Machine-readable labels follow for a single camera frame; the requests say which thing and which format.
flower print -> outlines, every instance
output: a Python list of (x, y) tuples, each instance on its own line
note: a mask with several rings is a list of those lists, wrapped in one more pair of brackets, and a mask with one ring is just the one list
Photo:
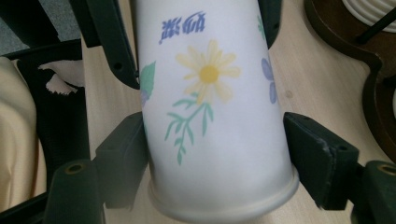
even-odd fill
[(272, 104), (274, 104), (277, 99), (274, 75), (272, 72), (271, 64), (268, 63), (268, 61), (264, 58), (262, 59), (262, 72), (264, 73), (265, 78), (267, 78), (267, 80), (271, 81), (271, 83), (270, 83), (270, 101)]
[(198, 93), (196, 103), (211, 103), (214, 95), (217, 95), (224, 103), (233, 97), (232, 89), (226, 85), (222, 77), (239, 77), (241, 70), (230, 64), (236, 59), (233, 53), (223, 54), (218, 48), (216, 40), (210, 40), (206, 54), (198, 52), (193, 47), (188, 47), (188, 55), (178, 54), (177, 61), (183, 66), (190, 68), (191, 73), (184, 79), (195, 81), (184, 91), (190, 95)]

purple flower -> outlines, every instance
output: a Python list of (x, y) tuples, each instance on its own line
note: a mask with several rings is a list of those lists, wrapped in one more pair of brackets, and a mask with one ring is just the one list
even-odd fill
[(274, 75), (272, 72), (271, 64), (264, 58), (262, 59), (262, 72), (264, 73), (265, 78), (267, 78), (267, 80), (269, 80), (271, 82), (270, 83), (270, 101), (272, 104), (274, 104), (277, 99)]
[(145, 90), (140, 91), (140, 100), (142, 101), (142, 106), (145, 106), (146, 101), (149, 99), (149, 95)]

white fabric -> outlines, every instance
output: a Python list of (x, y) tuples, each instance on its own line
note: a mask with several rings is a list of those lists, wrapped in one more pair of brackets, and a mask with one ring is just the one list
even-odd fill
[(0, 57), (0, 212), (45, 191), (35, 104), (12, 62)]
[(47, 90), (52, 93), (68, 95), (70, 92), (77, 92), (76, 88), (67, 85), (67, 83), (77, 87), (85, 86), (84, 65), (82, 60), (61, 60), (45, 63), (38, 66), (38, 69), (50, 69), (55, 72), (51, 80), (46, 85)]

cup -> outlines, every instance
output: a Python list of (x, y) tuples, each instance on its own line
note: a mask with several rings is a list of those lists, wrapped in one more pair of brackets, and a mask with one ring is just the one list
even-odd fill
[(257, 0), (137, 0), (153, 205), (240, 222), (297, 190)]

flower petal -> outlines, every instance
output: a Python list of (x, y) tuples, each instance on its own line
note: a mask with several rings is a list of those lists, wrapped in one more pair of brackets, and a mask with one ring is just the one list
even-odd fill
[(233, 90), (219, 80), (215, 84), (215, 89), (216, 89), (216, 93), (219, 95), (220, 99), (223, 102), (227, 102), (228, 100), (233, 98)]
[(232, 63), (236, 59), (235, 54), (233, 53), (228, 53), (221, 57), (220, 61), (217, 64), (217, 67), (221, 69), (224, 66), (227, 66), (229, 63)]
[(191, 73), (191, 74), (184, 76), (184, 79), (192, 79), (194, 77), (198, 77), (198, 75), (196, 73)]
[(216, 54), (213, 56), (213, 59), (211, 61), (210, 65), (218, 66), (219, 60), (221, 59), (222, 56), (222, 50), (219, 50), (216, 52)]
[(277, 94), (276, 94), (276, 87), (275, 82), (271, 82), (270, 84), (270, 101), (272, 104), (276, 103)]
[(189, 54), (195, 64), (198, 66), (197, 69), (200, 69), (205, 65), (205, 61), (202, 61), (201, 55), (195, 50), (195, 48), (189, 46), (188, 47)]
[(192, 94), (193, 92), (199, 92), (204, 84), (201, 81), (196, 81), (194, 84), (190, 85), (184, 93)]
[(216, 53), (218, 52), (218, 41), (210, 40), (207, 45), (206, 58), (208, 64), (213, 64)]
[(226, 67), (219, 70), (219, 74), (226, 77), (239, 77), (241, 69), (239, 67)]
[(207, 85), (203, 85), (199, 91), (199, 95), (197, 98), (197, 104), (200, 105), (202, 101), (206, 98), (207, 95)]
[(262, 72), (268, 80), (274, 80), (271, 64), (264, 58), (262, 59)]
[(185, 54), (178, 54), (176, 60), (183, 66), (188, 67), (194, 71), (199, 72), (200, 67), (195, 62), (189, 60), (189, 57)]
[(204, 66), (208, 65), (207, 58), (205, 57), (205, 55), (203, 53), (201, 53), (201, 62), (202, 62), (202, 66), (200, 67), (200, 69), (202, 69)]

